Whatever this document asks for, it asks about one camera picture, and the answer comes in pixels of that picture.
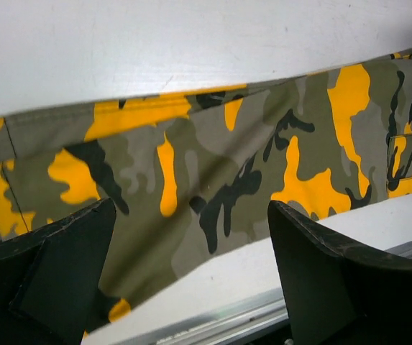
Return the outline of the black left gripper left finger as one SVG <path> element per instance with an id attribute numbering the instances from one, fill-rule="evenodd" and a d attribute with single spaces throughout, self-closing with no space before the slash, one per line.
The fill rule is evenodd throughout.
<path id="1" fill-rule="evenodd" d="M 116 208 L 109 198 L 0 242 L 0 344 L 79 344 Z"/>

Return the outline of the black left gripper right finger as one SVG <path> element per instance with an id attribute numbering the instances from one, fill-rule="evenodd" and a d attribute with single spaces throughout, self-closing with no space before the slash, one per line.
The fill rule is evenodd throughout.
<path id="1" fill-rule="evenodd" d="M 269 203 L 267 219 L 296 344 L 412 344 L 412 259 L 280 201 Z"/>

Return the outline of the olive yellow camouflage trousers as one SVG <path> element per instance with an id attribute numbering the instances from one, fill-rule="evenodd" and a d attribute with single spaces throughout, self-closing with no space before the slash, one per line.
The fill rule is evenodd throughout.
<path id="1" fill-rule="evenodd" d="M 3 240 L 102 198 L 116 206 L 86 334 L 268 237 L 272 200 L 319 220 L 411 193 L 412 49 L 264 83 L 0 117 Z"/>

